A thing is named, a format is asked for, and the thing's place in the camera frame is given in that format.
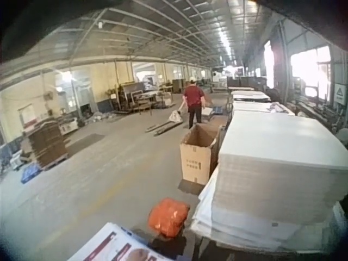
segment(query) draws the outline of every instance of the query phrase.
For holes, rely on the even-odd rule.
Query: black pants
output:
[[[194,125],[194,117],[196,114],[196,120],[197,123],[202,123],[202,105],[201,104],[195,104],[192,106],[189,106],[189,128],[192,128]]]

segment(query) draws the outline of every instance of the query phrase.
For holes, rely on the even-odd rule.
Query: orange bag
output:
[[[174,238],[184,226],[189,210],[186,203],[165,198],[151,210],[148,225],[158,233]]]

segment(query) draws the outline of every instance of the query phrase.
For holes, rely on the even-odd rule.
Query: red shirt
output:
[[[197,85],[190,84],[186,87],[184,96],[187,99],[188,106],[199,105],[202,104],[201,97],[204,96],[204,93]]]

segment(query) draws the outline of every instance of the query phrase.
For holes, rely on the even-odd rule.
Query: stack of paper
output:
[[[295,114],[289,110],[284,105],[281,105],[278,102],[273,103],[259,103],[259,102],[241,102],[234,101],[232,116],[235,111],[244,110],[244,111],[258,111],[261,113],[286,113],[291,116],[295,116]]]
[[[212,204],[218,175],[219,167],[199,196],[200,203],[190,227],[217,245],[262,252],[318,253],[330,250],[346,231],[346,218],[338,202],[324,222],[313,225],[273,222],[238,212],[230,212],[228,224],[213,222]]]
[[[234,101],[271,101],[271,98],[261,91],[232,91],[231,95]]]
[[[348,151],[318,121],[236,111],[192,229],[234,247],[323,251],[347,191]]]

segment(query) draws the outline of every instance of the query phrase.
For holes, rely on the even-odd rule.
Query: man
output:
[[[185,88],[183,100],[189,108],[189,128],[194,125],[196,115],[197,123],[202,123],[202,108],[206,106],[204,92],[196,85],[196,78],[190,78],[190,85]]]

